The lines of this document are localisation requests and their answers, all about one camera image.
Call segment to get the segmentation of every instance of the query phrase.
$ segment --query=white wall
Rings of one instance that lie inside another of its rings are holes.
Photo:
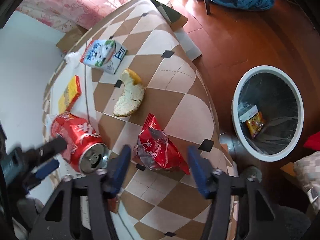
[[[0,122],[7,136],[7,153],[42,144],[44,88],[62,57],[55,44],[61,33],[20,12],[0,29]],[[45,203],[52,193],[47,177],[32,196]]]

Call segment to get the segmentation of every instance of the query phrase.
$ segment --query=black cable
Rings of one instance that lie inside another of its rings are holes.
[[[1,196],[4,217],[7,221],[9,228],[12,230],[12,232],[14,232],[10,206],[9,206],[7,185],[5,183],[4,174],[2,171],[1,165],[0,165],[0,196]]]

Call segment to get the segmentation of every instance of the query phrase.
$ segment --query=coca-cola can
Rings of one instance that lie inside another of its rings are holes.
[[[89,174],[107,166],[108,147],[86,119],[60,114],[52,123],[51,136],[66,140],[67,149],[61,155],[75,171]]]

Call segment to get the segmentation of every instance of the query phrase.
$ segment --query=red snack wrapper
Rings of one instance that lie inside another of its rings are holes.
[[[190,175],[188,164],[153,114],[148,114],[138,136],[136,156],[151,170],[180,168]]]

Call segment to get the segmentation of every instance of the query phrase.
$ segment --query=can top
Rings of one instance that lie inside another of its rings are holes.
[[[96,143],[89,147],[79,160],[79,170],[84,173],[92,173],[96,169],[105,168],[108,160],[108,147],[103,143]]]

